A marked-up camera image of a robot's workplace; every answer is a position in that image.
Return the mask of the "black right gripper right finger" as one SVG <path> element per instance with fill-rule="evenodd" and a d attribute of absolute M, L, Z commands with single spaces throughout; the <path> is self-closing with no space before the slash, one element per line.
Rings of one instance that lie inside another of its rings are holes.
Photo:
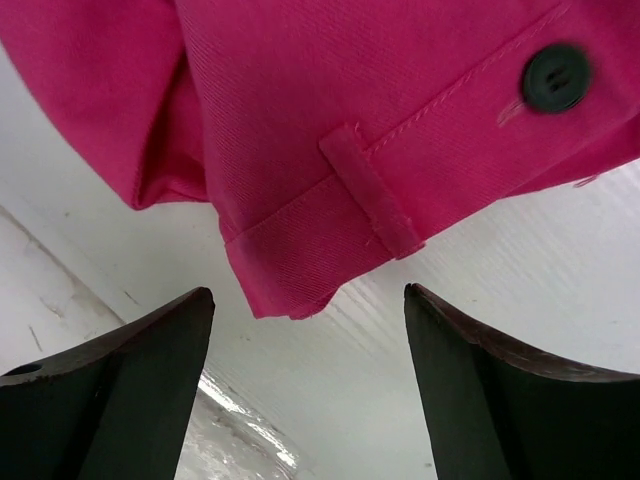
<path fill-rule="evenodd" d="M 639 378 L 543 351 L 418 284 L 404 316 L 441 479 L 635 479 Z"/>

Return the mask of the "pink trousers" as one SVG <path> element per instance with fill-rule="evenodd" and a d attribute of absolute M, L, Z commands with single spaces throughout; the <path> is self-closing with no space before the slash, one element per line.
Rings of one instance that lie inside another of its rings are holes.
<path fill-rule="evenodd" d="M 639 155 L 635 1 L 5 1 L 1 42 L 126 204 L 213 205 L 258 318 Z"/>

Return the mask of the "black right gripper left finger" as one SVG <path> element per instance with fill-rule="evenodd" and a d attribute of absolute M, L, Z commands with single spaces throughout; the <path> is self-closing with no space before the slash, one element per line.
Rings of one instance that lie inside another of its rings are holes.
<path fill-rule="evenodd" d="M 172 479 L 215 304 L 196 288 L 1 377 L 4 479 Z"/>

